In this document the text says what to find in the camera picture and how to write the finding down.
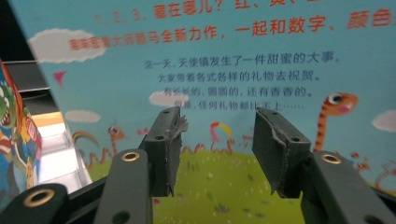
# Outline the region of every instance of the cartoon eye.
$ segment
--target cartoon eye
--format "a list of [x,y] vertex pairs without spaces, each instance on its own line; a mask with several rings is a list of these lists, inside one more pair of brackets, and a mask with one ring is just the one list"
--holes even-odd
[[339,105],[341,103],[342,99],[343,99],[343,97],[338,92],[330,94],[329,98],[328,98],[329,103],[332,105]]
[[119,127],[117,127],[117,126],[111,126],[111,127],[109,128],[109,131],[110,131],[112,134],[119,134],[119,133],[120,133],[120,129],[119,129]]

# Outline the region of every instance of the colorful illustration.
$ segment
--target colorful illustration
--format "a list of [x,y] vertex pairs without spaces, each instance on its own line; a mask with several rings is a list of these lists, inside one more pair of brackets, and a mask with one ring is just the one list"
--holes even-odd
[[[216,135],[216,128],[220,127],[224,132],[227,133],[227,148],[215,148],[215,144],[219,143],[220,140],[218,136]],[[224,123],[220,123],[218,121],[213,122],[210,124],[210,136],[213,139],[212,145],[210,145],[210,150],[212,152],[219,152],[219,153],[227,153],[227,154],[233,154],[233,145],[235,145],[235,141],[232,139],[232,131],[230,127]]]
[[318,118],[318,135],[314,152],[321,151],[326,137],[327,117],[343,116],[351,112],[358,103],[358,97],[349,93],[335,92],[323,102]]
[[41,137],[2,64],[0,73],[0,211],[38,180]]
[[[108,172],[110,147],[138,147],[159,111],[181,107],[190,127],[158,223],[290,223],[300,212],[269,196],[254,163],[257,107],[396,191],[383,167],[396,147],[394,1],[8,2],[70,133],[82,134],[92,180]],[[107,131],[114,119],[130,140]]]
[[[125,138],[125,134],[122,131],[122,128],[119,127],[119,126],[116,126],[116,125],[115,126],[111,126],[111,127],[108,128],[107,132],[108,132],[108,135],[110,137],[112,151],[110,151],[108,149],[108,147],[104,147],[102,149],[102,157],[101,157],[101,159],[99,159],[98,156],[95,153],[90,153],[90,161],[88,163],[85,162],[85,165],[86,165],[87,168],[91,168],[95,163],[104,164],[106,162],[106,160],[110,160],[111,161],[111,159],[113,159],[113,157],[119,152],[118,151],[118,147],[117,147],[117,141],[122,140],[122,139]],[[99,147],[99,141],[95,138],[95,136],[93,136],[90,133],[76,132],[76,133],[73,133],[72,137],[73,137],[73,142],[74,142],[75,146],[78,145],[77,144],[77,140],[79,138],[84,137],[84,138],[87,138],[87,139],[93,141],[95,143],[95,145],[97,147]],[[84,155],[85,154],[84,151],[80,149],[80,152],[81,152],[82,158],[84,158],[84,156],[85,156]]]

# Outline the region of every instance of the cartoon character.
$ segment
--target cartoon character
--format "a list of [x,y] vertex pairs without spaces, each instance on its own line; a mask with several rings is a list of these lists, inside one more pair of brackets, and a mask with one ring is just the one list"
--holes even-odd
[[327,97],[322,104],[318,118],[318,135],[314,152],[322,150],[326,136],[327,117],[343,116],[351,112],[357,103],[358,97],[350,93],[335,92]]
[[18,90],[7,69],[1,66],[5,80],[0,81],[0,170],[7,178],[0,181],[0,194],[10,199],[33,186],[41,138],[21,96],[15,94]]
[[[125,133],[123,132],[122,128],[119,126],[111,126],[108,128],[107,130],[108,135],[110,136],[110,140],[111,140],[111,147],[113,149],[113,152],[111,153],[107,147],[104,147],[102,149],[102,158],[99,160],[99,158],[96,156],[96,154],[91,153],[90,154],[90,163],[85,163],[87,168],[91,168],[93,166],[93,163],[99,162],[101,164],[106,162],[107,158],[112,159],[117,153],[118,153],[118,147],[117,147],[117,141],[124,139]],[[99,147],[99,141],[90,133],[87,132],[76,132],[73,134],[73,142],[76,145],[77,144],[77,140],[81,137],[85,137],[90,139],[91,141],[93,141],[98,147]]]

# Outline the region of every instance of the green grass illustration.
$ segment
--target green grass illustration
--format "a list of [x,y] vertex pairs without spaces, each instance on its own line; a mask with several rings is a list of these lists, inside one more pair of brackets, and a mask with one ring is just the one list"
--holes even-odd
[[[95,164],[92,179],[108,168]],[[180,156],[175,197],[153,199],[153,215],[154,223],[304,223],[300,200],[271,195],[253,155],[209,150]]]

